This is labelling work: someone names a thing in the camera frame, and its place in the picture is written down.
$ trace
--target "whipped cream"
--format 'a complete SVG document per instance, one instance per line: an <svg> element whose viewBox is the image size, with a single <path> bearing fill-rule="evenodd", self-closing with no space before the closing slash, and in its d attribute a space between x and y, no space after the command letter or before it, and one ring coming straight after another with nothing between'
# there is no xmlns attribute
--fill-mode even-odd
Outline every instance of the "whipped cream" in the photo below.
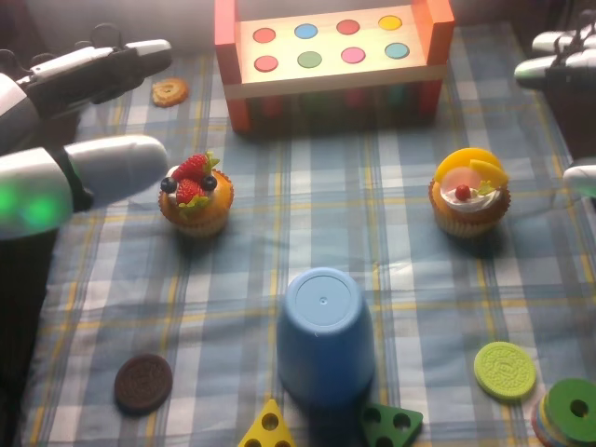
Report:
<svg viewBox="0 0 596 447"><path fill-rule="evenodd" d="M174 173L174 171L178 168L177 166L174 166L173 168L171 168L168 171L168 174L166 174L166 177L171 177L171 174ZM219 189L220 184L219 182L217 183L217 186L215 187L215 189L213 191L206 191L205 194L207 195L207 198L211 201L213 200L213 197L216 193L216 191ZM173 193L169 193L168 194L168 201L169 203L174 206L174 207L178 207L178 202L176 201L176 193L178 192L178 186L176 186L176 191L174 191Z"/></svg>
<svg viewBox="0 0 596 447"><path fill-rule="evenodd" d="M469 191L472 197L466 201L459 200L455 196L454 189L446 193L441 191L440 196L443 198L449 208L459 212L476 212L480 210L486 210L501 197L501 192L498 189L495 189L485 196L479 196L478 190L474 188L469 188Z"/></svg>

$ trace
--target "red cherry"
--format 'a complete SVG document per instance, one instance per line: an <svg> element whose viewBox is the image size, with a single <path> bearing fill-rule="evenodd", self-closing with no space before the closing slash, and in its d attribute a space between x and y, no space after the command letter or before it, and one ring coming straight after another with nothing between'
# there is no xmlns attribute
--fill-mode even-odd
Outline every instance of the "red cherry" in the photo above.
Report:
<svg viewBox="0 0 596 447"><path fill-rule="evenodd" d="M460 184L459 186L457 186L457 188L455 188L455 197L457 197L457 200L460 200L462 202L465 202L466 200L471 198L472 193L470 193L469 191L469 186L467 186L466 184Z"/></svg>

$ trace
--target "checkered fabric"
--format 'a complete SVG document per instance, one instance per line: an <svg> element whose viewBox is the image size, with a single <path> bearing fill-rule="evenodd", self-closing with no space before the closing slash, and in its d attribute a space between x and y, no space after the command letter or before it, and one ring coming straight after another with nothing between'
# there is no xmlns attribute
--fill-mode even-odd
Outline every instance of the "checkered fabric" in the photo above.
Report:
<svg viewBox="0 0 596 447"><path fill-rule="evenodd" d="M289 282L323 265L365 290L378 366L370 399L421 412L416 445L538 445L529 415L545 387L596 378L595 218L562 189L569 155L544 101L512 79L521 54L506 24L457 29L429 127L387 129L378 114L373 130L317 134L298 123L242 139L212 56L177 60L89 108L79 140L144 133L165 144L172 165L212 150L236 199L226 231L208 242L177 236L157 185L62 228L22 445L235 446L270 397L298 447L332 445L319 439L334 419L296 407L275 354ZM154 107L152 83L171 76L187 79L192 96ZM511 178L511 209L476 244L446 237L427 198L437 165L466 146L495 152ZM501 406L475 382L474 357L494 340L535 360L539 384L524 404ZM123 418L115 374L147 352L171 365L170 399L148 417ZM339 428L327 430L342 439L334 445L361 445Z"/></svg>

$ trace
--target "triangle block with holes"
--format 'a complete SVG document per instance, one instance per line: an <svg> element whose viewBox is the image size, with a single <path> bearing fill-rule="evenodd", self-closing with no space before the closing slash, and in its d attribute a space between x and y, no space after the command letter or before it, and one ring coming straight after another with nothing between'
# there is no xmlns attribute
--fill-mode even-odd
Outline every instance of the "triangle block with holes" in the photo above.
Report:
<svg viewBox="0 0 596 447"><path fill-rule="evenodd" d="M369 447L407 447L422 428L422 414L368 403L360 412L360 427Z"/></svg>
<svg viewBox="0 0 596 447"><path fill-rule="evenodd" d="M273 399L264 405L238 447L296 447Z"/></svg>

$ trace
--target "strawberry cupcake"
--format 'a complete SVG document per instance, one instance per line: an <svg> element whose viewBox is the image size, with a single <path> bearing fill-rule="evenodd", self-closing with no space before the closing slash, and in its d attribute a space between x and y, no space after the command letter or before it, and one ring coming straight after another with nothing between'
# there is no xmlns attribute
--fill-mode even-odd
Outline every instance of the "strawberry cupcake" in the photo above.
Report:
<svg viewBox="0 0 596 447"><path fill-rule="evenodd" d="M210 237L227 223L234 186L213 168L219 161L211 152L191 156L161 182L159 208L186 235Z"/></svg>
<svg viewBox="0 0 596 447"><path fill-rule="evenodd" d="M476 237L493 228L511 200L508 176L489 151L455 151L437 168L428 197L439 227L457 237Z"/></svg>

